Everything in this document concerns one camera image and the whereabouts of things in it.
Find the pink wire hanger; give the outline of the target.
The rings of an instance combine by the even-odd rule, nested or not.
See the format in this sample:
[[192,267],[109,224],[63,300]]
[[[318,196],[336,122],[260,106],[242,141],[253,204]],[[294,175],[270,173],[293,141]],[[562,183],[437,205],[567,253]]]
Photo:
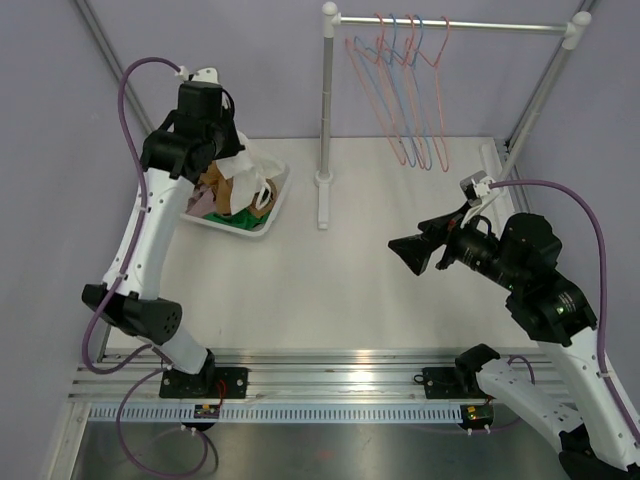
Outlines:
[[391,24],[376,13],[380,35],[376,39],[376,68],[381,99],[387,111],[391,145],[402,165],[428,170],[429,148],[424,146],[420,104],[415,104],[412,76],[413,35],[399,43],[397,18],[391,14]]

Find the pink hanger with brown top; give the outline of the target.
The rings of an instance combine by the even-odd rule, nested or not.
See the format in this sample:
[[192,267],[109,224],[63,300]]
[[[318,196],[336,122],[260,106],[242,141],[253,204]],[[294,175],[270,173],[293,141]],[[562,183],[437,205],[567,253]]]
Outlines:
[[347,38],[345,48],[351,64],[356,72],[360,85],[366,94],[384,138],[388,141],[392,152],[401,166],[406,166],[408,154],[399,137],[392,111],[383,93],[380,75],[376,62],[371,62],[366,54],[356,48],[356,38]]

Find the green tank top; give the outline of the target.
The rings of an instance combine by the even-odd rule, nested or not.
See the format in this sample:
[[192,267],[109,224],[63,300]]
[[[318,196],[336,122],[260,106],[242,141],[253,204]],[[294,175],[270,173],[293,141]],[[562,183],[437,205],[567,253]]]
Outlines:
[[244,209],[235,215],[221,215],[215,212],[203,217],[204,220],[235,229],[253,231],[268,220],[270,214],[258,217],[248,209]]

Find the white tank top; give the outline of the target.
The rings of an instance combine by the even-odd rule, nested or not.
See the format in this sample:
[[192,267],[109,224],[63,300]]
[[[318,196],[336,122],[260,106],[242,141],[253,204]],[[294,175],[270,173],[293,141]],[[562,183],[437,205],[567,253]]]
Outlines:
[[251,172],[258,182],[273,179],[285,170],[283,161],[257,147],[244,133],[238,132],[240,144],[244,147],[233,157],[216,160],[219,170],[226,179],[240,174],[250,178]]

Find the brown tank top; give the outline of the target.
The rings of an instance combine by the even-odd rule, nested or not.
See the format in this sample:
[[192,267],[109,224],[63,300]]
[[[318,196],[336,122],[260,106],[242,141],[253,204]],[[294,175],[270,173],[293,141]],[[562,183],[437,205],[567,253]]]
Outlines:
[[212,162],[199,182],[212,191],[217,214],[232,216],[247,211],[261,219],[274,208],[278,191],[271,179],[258,182],[251,172],[249,175],[250,178],[238,174],[226,179]]

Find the mauve tank top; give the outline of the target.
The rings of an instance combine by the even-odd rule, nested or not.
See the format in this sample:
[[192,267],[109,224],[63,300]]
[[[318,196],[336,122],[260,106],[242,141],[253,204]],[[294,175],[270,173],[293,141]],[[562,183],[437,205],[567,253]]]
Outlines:
[[213,190],[205,184],[194,189],[187,203],[186,214],[202,218],[216,211],[216,196]]

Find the light blue hanger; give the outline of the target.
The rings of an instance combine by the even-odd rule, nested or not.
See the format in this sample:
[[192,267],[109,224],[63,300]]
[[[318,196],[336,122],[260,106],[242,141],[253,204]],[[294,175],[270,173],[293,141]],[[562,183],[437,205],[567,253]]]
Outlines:
[[371,46],[370,44],[365,43],[359,36],[354,36],[353,38],[356,38],[356,48],[361,50],[363,54],[366,54],[371,62],[376,62],[378,65],[380,83],[382,85],[383,93],[392,111],[396,131],[403,142],[406,153],[408,154],[408,162],[406,167],[415,167],[415,154],[412,152],[411,148],[405,144],[402,137],[402,109],[396,95],[397,91],[395,90],[395,85],[393,83],[391,72],[389,70],[388,62],[386,60],[385,49],[381,45],[380,39],[377,39],[374,42],[374,45]]
[[405,38],[404,46],[400,47],[398,18],[393,14],[389,17],[392,20],[392,35],[391,41],[387,44],[388,65],[402,109],[402,137],[415,154],[416,166],[411,168],[430,171],[433,167],[433,158],[426,136],[426,118],[416,79],[416,55],[413,48],[415,37],[414,34],[409,35]]

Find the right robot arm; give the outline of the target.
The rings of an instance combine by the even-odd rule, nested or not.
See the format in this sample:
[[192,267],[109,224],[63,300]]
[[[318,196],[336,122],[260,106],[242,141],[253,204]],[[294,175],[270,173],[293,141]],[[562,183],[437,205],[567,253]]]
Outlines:
[[639,443],[615,407],[598,364],[596,315],[580,288],[556,268],[561,240],[540,215],[514,214],[495,235],[479,229],[483,217],[465,221],[464,213],[459,209],[425,220],[417,234],[388,246],[416,275],[442,249],[437,269],[459,262],[506,289],[511,318],[551,361],[574,405],[566,407],[521,379],[485,344],[456,358],[456,389],[506,404],[552,446],[572,479],[638,478]]

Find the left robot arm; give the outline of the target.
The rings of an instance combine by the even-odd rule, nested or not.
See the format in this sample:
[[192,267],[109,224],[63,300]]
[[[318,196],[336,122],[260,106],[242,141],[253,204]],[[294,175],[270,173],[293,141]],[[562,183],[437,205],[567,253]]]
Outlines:
[[215,388],[213,356],[182,326],[181,305],[161,298],[160,280],[176,225],[200,175],[213,161],[244,149],[234,115],[234,102],[221,85],[180,85],[176,109],[143,142],[142,183],[113,263],[100,283],[82,292],[95,319],[161,352],[195,398]]

